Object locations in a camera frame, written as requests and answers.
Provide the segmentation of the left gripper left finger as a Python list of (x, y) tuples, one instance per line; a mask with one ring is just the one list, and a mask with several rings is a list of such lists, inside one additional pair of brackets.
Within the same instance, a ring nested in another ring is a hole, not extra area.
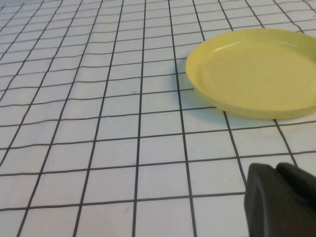
[(302, 201), (270, 165), (249, 166), (244, 209), (251, 237), (303, 237)]

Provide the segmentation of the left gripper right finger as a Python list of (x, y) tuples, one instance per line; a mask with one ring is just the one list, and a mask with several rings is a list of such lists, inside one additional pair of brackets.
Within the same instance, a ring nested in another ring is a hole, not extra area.
[(279, 163), (276, 170), (293, 193), (297, 210), (295, 230), (300, 237), (316, 235), (316, 177), (289, 163)]

